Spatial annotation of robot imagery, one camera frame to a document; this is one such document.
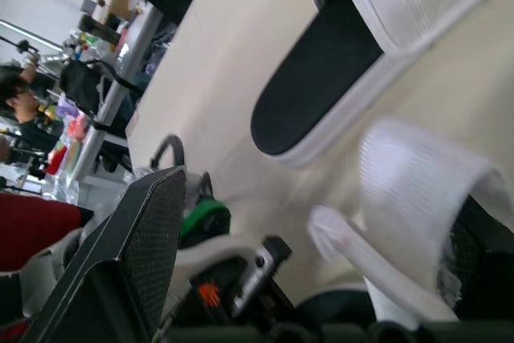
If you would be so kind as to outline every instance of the green object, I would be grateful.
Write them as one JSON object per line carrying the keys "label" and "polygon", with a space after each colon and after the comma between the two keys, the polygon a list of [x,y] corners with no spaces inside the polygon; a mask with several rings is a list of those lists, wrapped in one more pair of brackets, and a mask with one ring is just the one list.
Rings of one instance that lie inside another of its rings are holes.
{"label": "green object", "polygon": [[[184,219],[182,228],[180,230],[180,240],[184,239],[205,217],[216,211],[227,211],[226,205],[218,200],[204,199],[200,201],[198,205],[191,211],[190,215]],[[225,231],[228,234],[230,230],[230,224]]]}

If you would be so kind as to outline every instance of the beige desk surface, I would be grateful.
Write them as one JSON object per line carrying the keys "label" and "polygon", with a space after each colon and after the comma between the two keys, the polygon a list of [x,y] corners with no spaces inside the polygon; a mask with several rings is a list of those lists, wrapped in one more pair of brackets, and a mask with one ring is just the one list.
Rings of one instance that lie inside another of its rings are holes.
{"label": "beige desk surface", "polygon": [[317,203],[355,213],[358,141],[378,117],[452,138],[514,178],[514,0],[476,8],[307,168],[262,155],[250,136],[253,106],[315,13],[312,0],[194,0],[128,128],[134,165],[178,134],[190,170],[208,170],[230,207],[233,233],[289,243],[277,280],[292,301],[358,280],[344,260],[320,259],[306,224]]}

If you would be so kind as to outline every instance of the black hair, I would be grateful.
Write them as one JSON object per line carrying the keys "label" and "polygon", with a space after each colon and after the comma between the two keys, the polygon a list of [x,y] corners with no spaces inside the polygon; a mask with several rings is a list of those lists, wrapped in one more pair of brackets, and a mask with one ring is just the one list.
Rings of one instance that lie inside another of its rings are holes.
{"label": "black hair", "polygon": [[10,112],[12,107],[7,104],[10,98],[16,96],[25,90],[27,82],[18,74],[5,74],[0,77],[0,111]]}

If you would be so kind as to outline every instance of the orange label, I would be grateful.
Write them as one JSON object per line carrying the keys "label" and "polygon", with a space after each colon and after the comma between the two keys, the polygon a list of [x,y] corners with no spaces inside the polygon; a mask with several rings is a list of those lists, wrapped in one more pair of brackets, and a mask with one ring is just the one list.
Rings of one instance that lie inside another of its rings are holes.
{"label": "orange label", "polygon": [[216,285],[204,283],[198,287],[198,291],[206,305],[213,308],[219,306],[219,288]]}

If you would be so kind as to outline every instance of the black bag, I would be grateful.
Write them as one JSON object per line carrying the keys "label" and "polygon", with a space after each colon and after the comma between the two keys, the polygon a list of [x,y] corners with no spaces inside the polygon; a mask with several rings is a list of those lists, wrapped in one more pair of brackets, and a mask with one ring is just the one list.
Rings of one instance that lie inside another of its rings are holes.
{"label": "black bag", "polygon": [[121,78],[114,68],[103,60],[95,59],[87,62],[74,60],[62,70],[59,85],[66,97],[75,102],[80,110],[89,116],[98,113],[100,94],[96,87],[100,83],[102,74],[88,67],[89,64],[96,63],[102,64],[118,84],[139,97],[143,96],[143,92],[137,86]]}

